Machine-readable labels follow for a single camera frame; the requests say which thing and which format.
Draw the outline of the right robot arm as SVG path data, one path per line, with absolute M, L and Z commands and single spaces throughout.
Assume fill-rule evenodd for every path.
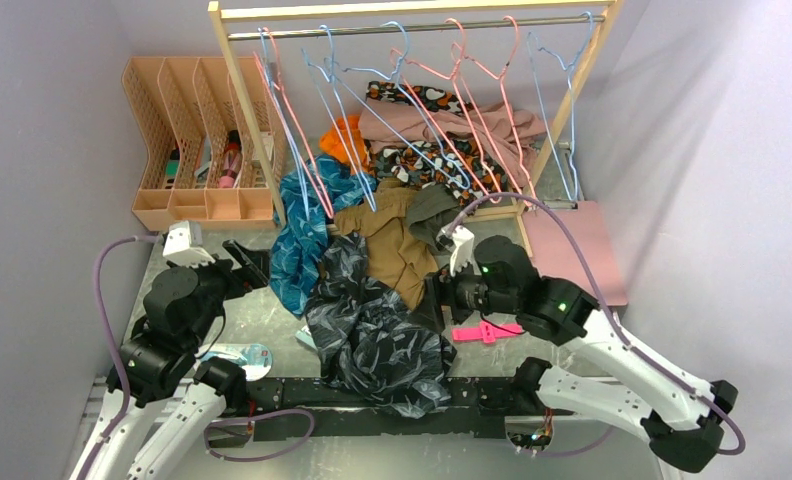
M 725 417 L 737 400 L 726 380 L 707 381 L 677 367 L 617 324 L 574 282 L 541 275 L 508 238 L 481 241 L 472 259 L 427 275 L 422 312 L 454 322 L 473 313 L 510 314 L 527 334 L 580 355 L 614 378 L 606 384 L 559 365 L 526 358 L 512 378 L 511 399 L 522 413 L 575 412 L 623 430 L 661 461 L 701 472 L 725 451 Z

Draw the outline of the dark leaf print shorts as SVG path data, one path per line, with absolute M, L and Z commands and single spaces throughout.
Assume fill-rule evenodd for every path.
M 414 323 L 400 294 L 371 276 L 368 266 L 363 236 L 331 238 L 304 312 L 321 378 L 404 418 L 450 406 L 455 347 Z

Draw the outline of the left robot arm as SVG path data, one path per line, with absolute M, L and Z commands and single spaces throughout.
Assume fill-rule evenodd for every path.
M 163 243 L 168 267 L 131 337 L 112 348 L 102 410 L 74 479 L 161 479 L 213 420 L 254 410 L 243 367 L 203 356 L 226 301 L 267 286 L 269 251 L 226 240 L 222 259 L 198 240 Z

